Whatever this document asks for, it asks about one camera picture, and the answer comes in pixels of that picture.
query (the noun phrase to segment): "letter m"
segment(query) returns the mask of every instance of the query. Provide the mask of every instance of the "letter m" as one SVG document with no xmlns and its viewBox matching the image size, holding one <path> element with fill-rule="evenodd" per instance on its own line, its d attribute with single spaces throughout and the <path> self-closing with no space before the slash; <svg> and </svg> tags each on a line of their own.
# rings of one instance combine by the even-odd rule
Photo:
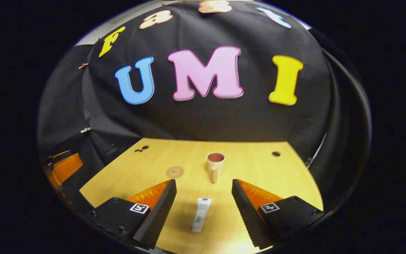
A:
<svg viewBox="0 0 406 254">
<path fill-rule="evenodd" d="M 190 50 L 180 50 L 171 53 L 168 60 L 174 64 L 176 75 L 176 92 L 174 100 L 185 101 L 195 96 L 190 88 L 190 79 L 202 97 L 208 95 L 211 83 L 217 76 L 217 85 L 213 95 L 217 98 L 238 98 L 244 89 L 239 85 L 237 72 L 237 57 L 240 48 L 223 46 L 216 48 L 213 55 L 204 66 Z"/>
</svg>

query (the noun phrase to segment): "orange panel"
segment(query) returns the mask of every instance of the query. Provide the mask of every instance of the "orange panel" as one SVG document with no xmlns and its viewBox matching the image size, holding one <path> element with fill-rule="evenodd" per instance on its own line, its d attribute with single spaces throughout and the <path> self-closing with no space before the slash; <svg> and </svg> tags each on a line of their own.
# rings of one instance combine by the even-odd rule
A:
<svg viewBox="0 0 406 254">
<path fill-rule="evenodd" d="M 54 189 L 56 189 L 57 187 L 59 187 L 59 185 L 61 185 L 61 184 L 57 181 L 56 177 L 54 177 L 53 172 L 49 172 L 49 173 L 47 174 L 47 178 L 48 178 L 48 180 L 50 181 L 51 185 L 54 187 Z"/>
<path fill-rule="evenodd" d="M 62 152 L 62 153 L 60 153 L 60 154 L 56 154 L 56 155 L 55 155 L 55 156 L 53 156 L 52 158 L 58 157 L 59 155 L 64 154 L 64 153 L 69 152 L 69 151 L 70 151 L 70 150 L 65 151 L 65 152 Z"/>
<path fill-rule="evenodd" d="M 133 203 L 150 206 L 150 209 L 153 210 L 154 206 L 156 206 L 156 203 L 158 202 L 159 198 L 161 198 L 162 193 L 164 193 L 164 190 L 167 188 L 167 185 L 169 185 L 170 181 L 171 179 L 155 185 L 151 188 L 148 188 L 142 192 L 130 196 L 126 200 Z"/>
<path fill-rule="evenodd" d="M 258 212 L 258 208 L 262 205 L 283 199 L 280 196 L 277 196 L 259 187 L 251 185 L 250 183 L 244 182 L 239 179 L 236 180 L 239 182 L 239 185 L 244 190 L 250 203 L 253 204 L 253 206 L 255 207 L 256 212 Z"/>
<path fill-rule="evenodd" d="M 73 175 L 82 166 L 79 154 L 74 154 L 53 165 L 53 176 L 61 185 L 68 177 Z"/>
</svg>

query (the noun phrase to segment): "coffee mug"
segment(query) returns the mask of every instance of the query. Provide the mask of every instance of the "coffee mug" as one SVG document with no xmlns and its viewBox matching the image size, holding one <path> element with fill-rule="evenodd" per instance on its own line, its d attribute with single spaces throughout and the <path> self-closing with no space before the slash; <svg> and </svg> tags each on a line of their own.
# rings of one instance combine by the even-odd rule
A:
<svg viewBox="0 0 406 254">
<path fill-rule="evenodd" d="M 211 170 L 217 170 L 217 177 L 223 175 L 225 168 L 225 154 L 221 152 L 212 152 L 206 156 L 206 169 L 211 174 Z"/>
</svg>

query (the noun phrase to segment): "wooden table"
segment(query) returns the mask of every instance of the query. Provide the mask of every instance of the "wooden table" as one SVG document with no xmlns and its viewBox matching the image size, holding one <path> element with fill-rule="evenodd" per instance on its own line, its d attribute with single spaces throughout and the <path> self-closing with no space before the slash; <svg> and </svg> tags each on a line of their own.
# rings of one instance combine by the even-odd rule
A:
<svg viewBox="0 0 406 254">
<path fill-rule="evenodd" d="M 135 152 L 149 146 L 142 152 Z M 226 155 L 224 175 L 211 183 L 206 155 Z M 279 157 L 272 152 L 278 151 Z M 232 180 L 240 179 L 282 198 L 299 196 L 323 210 L 311 173 L 287 142 L 234 143 L 143 138 L 108 164 L 81 189 L 97 207 L 113 196 L 128 198 L 168 180 L 172 166 L 184 169 L 176 179 L 177 194 L 156 246 L 179 254 L 252 254 L 254 247 L 236 207 Z M 213 201 L 201 233 L 191 232 L 197 198 Z"/>
</svg>

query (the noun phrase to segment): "white tube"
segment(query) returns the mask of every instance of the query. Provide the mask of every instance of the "white tube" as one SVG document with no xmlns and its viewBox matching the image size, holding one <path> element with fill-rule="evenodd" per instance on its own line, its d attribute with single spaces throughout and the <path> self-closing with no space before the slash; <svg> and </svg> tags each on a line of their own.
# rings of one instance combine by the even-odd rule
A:
<svg viewBox="0 0 406 254">
<path fill-rule="evenodd" d="M 197 212 L 192 222 L 192 232 L 201 232 L 206 214 L 208 213 L 209 206 L 211 204 L 211 198 L 199 198 L 197 199 Z"/>
</svg>

